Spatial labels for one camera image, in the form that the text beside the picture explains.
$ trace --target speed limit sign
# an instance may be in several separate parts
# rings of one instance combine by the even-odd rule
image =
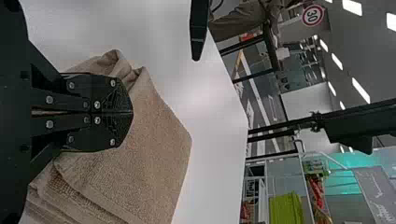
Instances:
[[[321,23],[323,17],[323,7],[319,5],[312,5],[304,10],[303,24],[306,26],[316,26]]]

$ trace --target white table surface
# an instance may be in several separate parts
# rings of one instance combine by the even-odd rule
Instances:
[[[191,0],[21,0],[32,42],[59,70],[120,49],[148,68],[192,137],[174,224],[239,223],[248,121],[216,45],[191,59]]]

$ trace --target ceiling light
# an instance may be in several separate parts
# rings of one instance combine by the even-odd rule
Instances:
[[[324,48],[324,50],[326,50],[326,52],[329,52],[329,48],[327,48],[326,43],[323,40],[319,40],[320,45]]]
[[[335,64],[337,64],[337,66],[343,70],[343,64],[341,63],[341,61],[337,58],[337,56],[335,56],[335,54],[332,54],[332,60],[335,62]]]
[[[370,104],[371,99],[369,93],[367,93],[367,91],[364,90],[361,84],[359,84],[359,82],[354,77],[352,78],[352,85],[361,94],[361,97],[363,97],[363,99],[367,102],[367,104]]]
[[[322,77],[325,78],[326,77],[326,73],[324,73],[324,69],[321,67],[320,68],[320,73],[322,74]]]
[[[334,96],[337,96],[337,93],[335,92],[335,89],[334,89],[334,87],[332,86],[332,83],[331,83],[331,82],[328,82],[328,84],[329,84],[330,90],[332,91],[332,94],[333,94]]]
[[[341,106],[341,109],[343,109],[343,110],[345,110],[345,109],[346,109],[346,107],[344,106],[344,104],[343,104],[343,102],[342,102],[342,101],[340,101],[340,106]]]
[[[390,30],[396,31],[396,15],[387,13],[387,26]]]
[[[361,11],[361,4],[352,0],[343,0],[343,8],[358,16],[361,16],[363,14]]]

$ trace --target ceiling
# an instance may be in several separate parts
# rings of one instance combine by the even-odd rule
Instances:
[[[340,101],[346,108],[367,103],[352,85],[356,78],[371,97],[378,102],[396,97],[396,32],[387,27],[387,12],[396,14],[396,1],[354,0],[361,3],[362,16],[343,9],[342,0],[318,3],[328,9],[331,30],[319,34],[329,47],[323,54],[326,73],[334,86],[334,110]],[[343,70],[332,60],[332,53],[342,62]],[[396,145],[396,138],[382,136],[386,146]]]

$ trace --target towel fold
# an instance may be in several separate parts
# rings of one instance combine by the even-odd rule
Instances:
[[[63,153],[30,184],[25,215],[39,223],[171,223],[191,137],[161,99],[145,67],[118,50],[67,72],[119,77],[134,105],[122,145],[97,153]]]

